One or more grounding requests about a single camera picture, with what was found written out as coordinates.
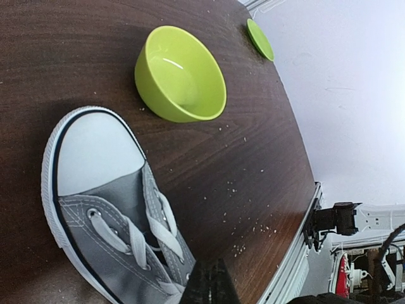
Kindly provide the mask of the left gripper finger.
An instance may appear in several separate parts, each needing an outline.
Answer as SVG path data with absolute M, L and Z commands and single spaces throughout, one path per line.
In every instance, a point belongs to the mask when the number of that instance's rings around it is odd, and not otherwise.
M 223 259 L 198 260 L 191 272 L 180 304 L 240 303 Z

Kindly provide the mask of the white shoelace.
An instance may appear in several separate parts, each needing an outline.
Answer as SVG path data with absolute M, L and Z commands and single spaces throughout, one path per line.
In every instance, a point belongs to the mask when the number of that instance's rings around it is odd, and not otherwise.
M 173 277 L 179 280 L 178 282 L 171 280 L 164 272 L 157 282 L 168 295 L 167 303 L 179 303 L 190 275 L 186 270 L 190 270 L 194 266 L 195 260 L 178 232 L 175 217 L 164 194 L 154 189 L 153 193 L 145 193 L 144 201 L 152 235 L 157 239 L 159 250 L 162 251 L 168 267 L 174 271 Z M 120 214 L 120 217 L 127 223 L 129 244 L 110 229 L 100 214 L 95 213 L 89 216 L 93 228 L 105 242 L 126 255 L 134 256 L 138 266 L 149 271 L 151 268 L 147 257 L 154 256 L 151 247 L 146 243 L 141 231 L 128 217 L 123 214 Z

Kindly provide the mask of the grey canvas sneaker red sole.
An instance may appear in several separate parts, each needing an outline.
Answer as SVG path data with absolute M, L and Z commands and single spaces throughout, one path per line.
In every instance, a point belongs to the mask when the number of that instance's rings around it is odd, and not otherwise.
M 53 129 L 41 170 L 48 226 L 80 275 L 112 303 L 167 303 L 157 279 L 166 272 L 179 281 L 146 216 L 144 195 L 154 189 L 159 190 L 146 155 L 115 112 L 84 106 L 67 113 Z M 149 271 L 99 236 L 89 218 L 95 213 L 127 244 L 127 223 L 120 214 L 135 224 L 154 253 L 147 257 Z

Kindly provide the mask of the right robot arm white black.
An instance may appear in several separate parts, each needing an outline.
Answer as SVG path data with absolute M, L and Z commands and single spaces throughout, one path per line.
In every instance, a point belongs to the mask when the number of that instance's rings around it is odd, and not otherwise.
M 331 250 L 328 292 L 361 303 L 388 303 L 404 296 L 404 206 L 336 203 L 326 211 L 322 234 L 366 237 Z

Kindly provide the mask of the red sneaker in background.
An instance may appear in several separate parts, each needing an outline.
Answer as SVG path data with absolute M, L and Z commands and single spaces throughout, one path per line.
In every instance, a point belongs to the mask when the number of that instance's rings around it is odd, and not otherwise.
M 350 292 L 350 266 L 346 253 L 343 253 L 339 258 L 337 268 L 335 269 L 335 277 L 333 281 L 333 291 L 335 294 L 348 298 Z

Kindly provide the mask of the green plastic bowl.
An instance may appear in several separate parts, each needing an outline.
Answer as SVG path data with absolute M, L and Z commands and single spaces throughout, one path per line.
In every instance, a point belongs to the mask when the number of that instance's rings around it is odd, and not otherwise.
M 209 49 L 171 25 L 150 32 L 137 58 L 134 80 L 146 106 L 175 123 L 214 120 L 227 103 L 225 79 Z

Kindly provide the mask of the green plastic plate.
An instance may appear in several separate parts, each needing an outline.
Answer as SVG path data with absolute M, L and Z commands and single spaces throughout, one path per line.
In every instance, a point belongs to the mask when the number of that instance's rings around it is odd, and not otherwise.
M 258 52 L 267 60 L 274 61 L 275 55 L 271 44 L 259 25 L 252 18 L 248 18 L 246 26 L 249 37 Z

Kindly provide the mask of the front aluminium rail base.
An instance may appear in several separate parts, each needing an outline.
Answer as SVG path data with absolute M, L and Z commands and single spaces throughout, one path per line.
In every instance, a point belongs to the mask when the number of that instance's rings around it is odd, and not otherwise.
M 310 246 L 306 243 L 304 231 L 309 224 L 313 211 L 322 201 L 321 183 L 315 183 L 315 191 L 305 216 L 294 236 L 277 271 L 265 289 L 259 303 L 288 303 L 298 297 L 309 272 L 308 253 Z

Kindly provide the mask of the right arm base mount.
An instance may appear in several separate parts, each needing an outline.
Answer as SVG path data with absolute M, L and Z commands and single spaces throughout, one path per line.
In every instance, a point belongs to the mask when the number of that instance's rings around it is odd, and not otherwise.
M 359 231 L 355 224 L 355 216 L 356 208 L 361 203 L 340 202 L 334 204 L 332 208 L 321 209 L 319 202 L 320 200 L 316 198 L 302 230 L 309 249 L 320 251 L 329 234 L 352 236 Z

